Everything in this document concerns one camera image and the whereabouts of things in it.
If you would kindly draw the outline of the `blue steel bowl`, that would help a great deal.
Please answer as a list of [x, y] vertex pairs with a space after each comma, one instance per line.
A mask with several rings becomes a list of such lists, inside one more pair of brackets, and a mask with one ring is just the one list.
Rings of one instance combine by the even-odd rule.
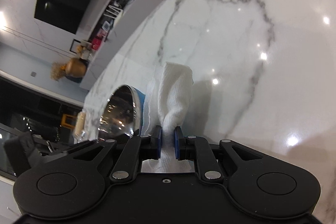
[[139, 135], [143, 124], [145, 94], [129, 85], [118, 87], [105, 106], [99, 120], [98, 138], [123, 144]]

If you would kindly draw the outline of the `white paper towel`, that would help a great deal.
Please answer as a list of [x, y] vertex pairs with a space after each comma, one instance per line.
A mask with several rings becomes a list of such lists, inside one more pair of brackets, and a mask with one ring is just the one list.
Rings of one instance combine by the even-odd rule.
[[145, 173], [186, 173], [193, 167], [187, 160], [175, 158], [174, 130], [186, 117], [193, 87], [190, 67], [166, 62], [157, 67], [147, 85], [143, 105], [141, 136], [153, 134], [155, 126], [162, 128], [162, 148], [159, 160], [142, 163]]

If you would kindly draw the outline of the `clear plastic packet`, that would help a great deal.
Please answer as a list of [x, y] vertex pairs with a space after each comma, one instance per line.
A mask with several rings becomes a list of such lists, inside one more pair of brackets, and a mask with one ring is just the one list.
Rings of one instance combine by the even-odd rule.
[[75, 127], [72, 132], [74, 143], [81, 142], [83, 139], [86, 113], [81, 111], [76, 118]]

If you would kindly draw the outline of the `dried beige flower bunch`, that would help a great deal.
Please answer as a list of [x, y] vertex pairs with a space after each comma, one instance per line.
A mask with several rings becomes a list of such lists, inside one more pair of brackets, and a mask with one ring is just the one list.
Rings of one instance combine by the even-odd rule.
[[66, 76], [66, 65], [63, 63], [52, 63], [50, 78], [54, 81], [59, 81]]

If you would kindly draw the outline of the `golden round vase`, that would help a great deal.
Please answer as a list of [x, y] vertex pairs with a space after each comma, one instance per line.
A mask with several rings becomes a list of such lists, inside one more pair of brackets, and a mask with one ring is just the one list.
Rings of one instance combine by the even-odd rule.
[[66, 75], [80, 78], [83, 77], [86, 73], [87, 66], [77, 58], [71, 58], [68, 63], [66, 64]]

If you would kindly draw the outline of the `pink red box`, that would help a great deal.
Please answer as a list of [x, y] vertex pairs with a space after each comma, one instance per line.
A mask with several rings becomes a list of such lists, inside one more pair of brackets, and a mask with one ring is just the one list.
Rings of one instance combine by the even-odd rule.
[[101, 35], [96, 35], [91, 42], [91, 48], [92, 50], [97, 51], [102, 43], [103, 37]]

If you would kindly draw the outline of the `white framed picture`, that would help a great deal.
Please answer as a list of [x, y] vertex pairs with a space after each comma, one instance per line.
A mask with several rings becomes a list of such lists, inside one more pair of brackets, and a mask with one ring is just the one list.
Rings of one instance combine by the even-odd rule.
[[105, 21], [103, 24], [102, 24], [102, 27], [101, 27], [105, 32], [108, 32], [110, 30], [110, 23], [108, 21]]

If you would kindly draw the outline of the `black picture frame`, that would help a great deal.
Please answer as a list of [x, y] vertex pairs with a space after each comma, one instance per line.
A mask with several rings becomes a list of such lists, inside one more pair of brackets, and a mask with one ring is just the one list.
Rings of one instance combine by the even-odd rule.
[[70, 51], [73, 53], [77, 53], [78, 46], [81, 46], [81, 42], [79, 40], [73, 39], [70, 47]]

